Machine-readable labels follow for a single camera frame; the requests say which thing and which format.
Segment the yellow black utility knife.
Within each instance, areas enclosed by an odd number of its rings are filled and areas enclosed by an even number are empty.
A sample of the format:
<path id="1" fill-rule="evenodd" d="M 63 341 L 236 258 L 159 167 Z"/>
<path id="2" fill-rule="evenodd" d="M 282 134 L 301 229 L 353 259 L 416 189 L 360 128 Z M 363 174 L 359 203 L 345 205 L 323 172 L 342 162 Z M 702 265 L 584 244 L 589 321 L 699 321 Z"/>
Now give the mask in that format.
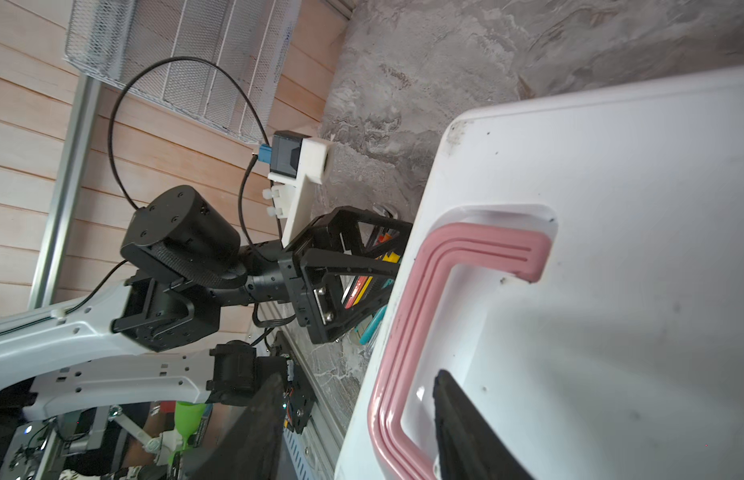
<path id="1" fill-rule="evenodd" d="M 379 260 L 382 260 L 388 263 L 394 263 L 394 264 L 398 264 L 400 262 L 400 259 L 401 259 L 401 255 L 396 253 L 395 251 L 390 251 L 386 253 L 385 255 L 379 257 Z"/>

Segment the pink tool box handle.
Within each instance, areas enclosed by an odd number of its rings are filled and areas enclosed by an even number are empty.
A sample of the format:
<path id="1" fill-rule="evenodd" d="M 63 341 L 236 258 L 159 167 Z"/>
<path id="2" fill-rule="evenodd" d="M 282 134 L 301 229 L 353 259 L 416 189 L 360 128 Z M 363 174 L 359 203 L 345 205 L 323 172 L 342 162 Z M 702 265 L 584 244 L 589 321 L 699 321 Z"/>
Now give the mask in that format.
<path id="1" fill-rule="evenodd" d="M 537 282 L 552 240 L 544 233 L 452 223 L 430 233 L 418 251 L 391 323 L 371 396 L 367 427 L 378 460 L 397 479 L 432 479 L 432 462 L 401 427 L 401 419 L 441 295 L 461 264 Z"/>

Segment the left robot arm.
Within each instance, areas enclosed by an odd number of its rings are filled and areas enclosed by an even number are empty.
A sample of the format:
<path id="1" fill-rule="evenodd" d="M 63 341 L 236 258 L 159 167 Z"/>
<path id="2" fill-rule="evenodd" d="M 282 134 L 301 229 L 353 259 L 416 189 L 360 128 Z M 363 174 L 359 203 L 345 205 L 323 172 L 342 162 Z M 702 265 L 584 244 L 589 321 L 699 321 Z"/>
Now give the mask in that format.
<path id="1" fill-rule="evenodd" d="M 28 411 L 30 381 L 76 364 L 163 352 L 219 329 L 226 307 L 289 304 L 316 345 L 334 342 L 390 299 L 412 224 L 339 207 L 287 243 L 243 246 L 193 187 L 132 217 L 121 254 L 136 274 L 89 296 L 0 318 L 0 413 Z"/>

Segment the teal utility knife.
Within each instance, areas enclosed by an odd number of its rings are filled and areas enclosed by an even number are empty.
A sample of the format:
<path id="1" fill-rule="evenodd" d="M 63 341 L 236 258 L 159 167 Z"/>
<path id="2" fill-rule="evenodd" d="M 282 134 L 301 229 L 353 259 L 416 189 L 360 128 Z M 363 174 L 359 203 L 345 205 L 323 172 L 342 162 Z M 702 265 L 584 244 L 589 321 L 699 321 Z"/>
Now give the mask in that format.
<path id="1" fill-rule="evenodd" d="M 372 318 L 372 321 L 367 325 L 366 329 L 364 330 L 363 334 L 360 337 L 360 344 L 361 345 L 367 345 L 369 344 L 374 336 L 376 335 L 377 329 L 382 322 L 382 320 L 385 317 L 387 307 L 383 306 Z"/>

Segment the red screwdriver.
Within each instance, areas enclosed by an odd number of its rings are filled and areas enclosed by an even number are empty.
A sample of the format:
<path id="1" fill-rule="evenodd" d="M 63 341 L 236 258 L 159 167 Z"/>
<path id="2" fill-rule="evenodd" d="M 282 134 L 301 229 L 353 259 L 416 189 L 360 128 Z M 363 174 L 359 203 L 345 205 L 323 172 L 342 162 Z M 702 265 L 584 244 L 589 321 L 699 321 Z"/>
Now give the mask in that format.
<path id="1" fill-rule="evenodd" d="M 347 298 L 345 299 L 346 309 L 351 309 L 362 300 L 370 282 L 371 277 L 369 276 L 359 276 L 354 280 Z"/>

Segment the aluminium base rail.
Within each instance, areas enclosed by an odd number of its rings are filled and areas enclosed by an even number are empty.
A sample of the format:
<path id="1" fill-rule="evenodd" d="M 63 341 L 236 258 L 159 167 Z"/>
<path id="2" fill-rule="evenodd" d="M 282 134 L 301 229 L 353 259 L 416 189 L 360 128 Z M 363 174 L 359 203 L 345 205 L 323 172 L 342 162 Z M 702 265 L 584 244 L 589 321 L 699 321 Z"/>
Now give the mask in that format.
<path id="1" fill-rule="evenodd" d="M 269 344 L 289 343 L 294 358 L 315 397 L 303 432 L 298 435 L 305 460 L 315 479 L 332 479 L 350 425 L 373 346 L 356 343 L 351 332 L 339 340 L 315 345 L 308 331 L 294 321 L 277 329 Z"/>

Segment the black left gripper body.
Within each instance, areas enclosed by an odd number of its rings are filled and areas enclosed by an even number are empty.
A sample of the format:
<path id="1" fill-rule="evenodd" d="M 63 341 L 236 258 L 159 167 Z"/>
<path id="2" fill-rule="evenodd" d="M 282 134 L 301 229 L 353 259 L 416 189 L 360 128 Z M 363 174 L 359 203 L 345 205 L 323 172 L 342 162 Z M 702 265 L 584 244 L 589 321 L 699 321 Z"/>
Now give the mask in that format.
<path id="1" fill-rule="evenodd" d="M 314 344 L 336 341 L 388 303 L 391 286 L 348 308 L 344 277 L 395 279 L 399 265 L 383 260 L 403 255 L 413 224 L 369 210 L 338 207 L 312 221 L 281 254 L 281 271 L 300 326 Z"/>

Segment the aluminium frame rail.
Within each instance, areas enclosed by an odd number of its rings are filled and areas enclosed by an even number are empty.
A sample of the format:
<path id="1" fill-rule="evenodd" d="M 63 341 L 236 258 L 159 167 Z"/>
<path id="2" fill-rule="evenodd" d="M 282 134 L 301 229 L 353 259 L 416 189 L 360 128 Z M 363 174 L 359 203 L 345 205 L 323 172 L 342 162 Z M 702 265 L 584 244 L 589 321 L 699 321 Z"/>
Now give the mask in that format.
<path id="1" fill-rule="evenodd" d="M 29 308 L 53 303 L 66 257 L 98 116 L 102 83 L 80 76 L 32 283 Z"/>

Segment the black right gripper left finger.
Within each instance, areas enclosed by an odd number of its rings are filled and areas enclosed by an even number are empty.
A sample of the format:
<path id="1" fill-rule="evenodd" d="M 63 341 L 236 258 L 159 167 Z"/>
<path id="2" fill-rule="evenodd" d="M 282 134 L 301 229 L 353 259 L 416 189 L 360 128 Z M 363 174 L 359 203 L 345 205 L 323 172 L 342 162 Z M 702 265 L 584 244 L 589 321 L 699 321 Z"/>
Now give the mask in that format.
<path id="1" fill-rule="evenodd" d="M 270 376 L 192 479 L 276 479 L 286 417 L 284 382 Z"/>

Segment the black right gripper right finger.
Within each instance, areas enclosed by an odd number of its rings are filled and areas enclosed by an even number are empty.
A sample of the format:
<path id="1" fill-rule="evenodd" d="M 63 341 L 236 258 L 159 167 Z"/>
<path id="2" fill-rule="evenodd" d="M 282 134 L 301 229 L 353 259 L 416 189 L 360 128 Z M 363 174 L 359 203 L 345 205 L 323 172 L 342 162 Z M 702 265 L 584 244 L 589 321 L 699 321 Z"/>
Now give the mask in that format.
<path id="1" fill-rule="evenodd" d="M 529 479 L 450 372 L 433 390 L 438 465 L 443 479 Z"/>

